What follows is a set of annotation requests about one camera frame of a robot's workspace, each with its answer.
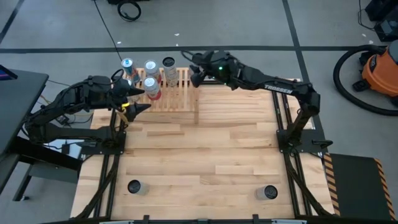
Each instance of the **can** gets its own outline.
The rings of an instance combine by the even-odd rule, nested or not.
[[[145,195],[149,191],[149,185],[142,183],[141,181],[138,180],[132,180],[127,185],[127,189],[132,194]]]
[[[163,59],[164,76],[168,86],[175,86],[178,83],[178,73],[175,68],[175,60],[172,57],[166,57]]]
[[[156,64],[154,60],[148,60],[144,64],[145,72],[148,76],[155,77],[157,83],[161,83],[162,75],[160,74],[159,66]]]
[[[123,59],[122,67],[124,72],[126,72],[126,78],[132,80],[134,84],[140,81],[136,65],[134,64],[134,61],[131,58]]]
[[[129,85],[132,85],[132,81],[128,78],[125,78],[129,82]],[[134,102],[137,102],[140,98],[140,95],[134,95],[134,96],[128,96],[127,99],[129,100],[130,104],[134,104]]]
[[[157,83],[155,77],[146,77],[144,80],[144,90],[151,100],[158,100],[162,96],[159,84]]]
[[[259,200],[272,200],[278,196],[278,190],[273,185],[260,187],[256,190],[256,198]]]

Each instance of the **shop vacuum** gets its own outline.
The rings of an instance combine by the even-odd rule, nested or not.
[[[336,88],[347,100],[373,113],[398,116],[398,110],[387,110],[365,103],[349,93],[341,84],[341,66],[358,52],[363,52],[359,58],[359,62],[363,66],[362,79],[353,84],[353,89],[355,91],[377,91],[389,96],[391,103],[398,106],[398,40],[393,41],[387,48],[361,45],[349,50],[337,61],[333,71]]]

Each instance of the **black table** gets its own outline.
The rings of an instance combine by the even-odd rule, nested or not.
[[[20,201],[27,199],[24,192],[32,177],[77,182],[81,160],[17,136],[49,76],[12,71],[18,79],[0,82],[0,194],[17,163],[26,162],[30,166],[13,198]]]
[[[7,150],[49,78],[43,73],[11,70],[18,79],[0,81],[0,194],[19,160]]]

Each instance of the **black panel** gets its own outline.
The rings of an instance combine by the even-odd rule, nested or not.
[[[373,158],[330,154],[342,217],[391,220]]]

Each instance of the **wooden tabletop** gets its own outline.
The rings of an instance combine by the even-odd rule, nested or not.
[[[295,119],[298,102],[289,97],[289,105]],[[294,217],[275,135],[271,92],[202,85],[198,89],[197,124],[151,122],[150,113],[144,112],[144,121],[139,121],[140,114],[127,128],[113,220],[142,220],[144,215],[152,220],[247,219],[252,214],[260,218]],[[91,128],[107,126],[109,119],[109,111],[96,110]],[[71,217],[79,214],[96,192],[102,161],[103,156],[93,156],[83,164]],[[333,213],[321,160],[301,154],[301,161],[308,188]],[[127,191],[133,179],[149,185],[147,195]],[[254,191],[269,184],[277,188],[277,198],[257,200]],[[304,214],[301,193],[296,189]],[[104,194],[102,215],[107,198]]]

